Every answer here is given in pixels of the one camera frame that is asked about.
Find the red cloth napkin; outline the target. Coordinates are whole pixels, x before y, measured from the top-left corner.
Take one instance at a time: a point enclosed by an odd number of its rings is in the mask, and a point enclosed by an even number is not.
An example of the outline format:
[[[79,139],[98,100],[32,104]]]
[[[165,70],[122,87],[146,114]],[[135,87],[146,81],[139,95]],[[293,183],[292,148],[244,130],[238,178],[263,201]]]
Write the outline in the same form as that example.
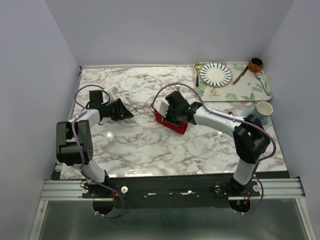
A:
[[[178,125],[174,125],[173,123],[170,123],[168,121],[164,121],[163,117],[160,115],[159,112],[155,111],[153,114],[155,116],[155,120],[159,124],[165,126],[168,129],[171,129],[171,130],[175,131],[178,134],[183,135],[186,132],[187,128],[188,128],[188,125],[189,125],[188,122],[181,122]]]

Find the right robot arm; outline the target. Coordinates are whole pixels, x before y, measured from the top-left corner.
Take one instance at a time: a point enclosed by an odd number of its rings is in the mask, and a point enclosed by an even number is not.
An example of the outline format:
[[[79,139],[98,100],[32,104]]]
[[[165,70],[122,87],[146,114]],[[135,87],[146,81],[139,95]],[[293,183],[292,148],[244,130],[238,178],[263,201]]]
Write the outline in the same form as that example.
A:
[[[249,114],[247,117],[231,116],[216,112],[200,102],[189,103],[179,91],[174,91],[158,104],[160,115],[165,122],[174,126],[190,123],[205,126],[233,138],[239,157],[236,170],[230,183],[230,191],[241,196],[248,190],[260,156],[265,153],[270,137],[260,120]]]

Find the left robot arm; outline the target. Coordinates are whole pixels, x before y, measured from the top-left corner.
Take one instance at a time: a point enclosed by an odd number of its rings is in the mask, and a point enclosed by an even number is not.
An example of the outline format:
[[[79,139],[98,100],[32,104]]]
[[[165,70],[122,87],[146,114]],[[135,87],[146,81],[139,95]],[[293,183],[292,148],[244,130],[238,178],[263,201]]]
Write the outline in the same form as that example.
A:
[[[100,125],[103,119],[117,122],[131,119],[134,115],[120,98],[112,98],[112,93],[104,90],[91,90],[89,101],[82,109],[80,115],[56,124],[56,158],[59,163],[81,172],[94,185],[93,191],[104,198],[110,194],[111,185],[106,182],[106,171],[93,160],[91,128]]]

